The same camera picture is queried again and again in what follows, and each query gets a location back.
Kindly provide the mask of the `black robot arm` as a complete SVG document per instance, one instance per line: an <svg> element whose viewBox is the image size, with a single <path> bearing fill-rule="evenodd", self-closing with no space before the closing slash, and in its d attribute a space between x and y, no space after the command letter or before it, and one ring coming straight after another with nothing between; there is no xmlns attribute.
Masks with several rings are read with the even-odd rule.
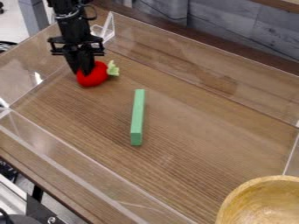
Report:
<svg viewBox="0 0 299 224"><path fill-rule="evenodd" d="M51 54L61 55L69 62L71 71L89 76L97 66L95 57L105 56L105 39L91 34L90 21L98 15L89 16L86 9L95 9L93 0L47 0L61 28L61 36L50 37Z"/></svg>

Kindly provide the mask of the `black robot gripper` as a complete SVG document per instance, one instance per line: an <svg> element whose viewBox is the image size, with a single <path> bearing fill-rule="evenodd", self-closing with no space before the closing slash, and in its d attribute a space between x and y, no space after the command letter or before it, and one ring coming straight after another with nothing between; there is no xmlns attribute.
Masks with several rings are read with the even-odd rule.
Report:
<svg viewBox="0 0 299 224"><path fill-rule="evenodd" d="M95 67L94 55L106 55L105 39L102 37L89 35L81 42L71 43L70 41L65 40L63 36L59 36L49 38L47 41L51 44L51 54L65 54L71 71L77 73L81 69L83 74L89 76ZM78 51L83 46L90 46L90 49L83 50L79 56Z"/></svg>

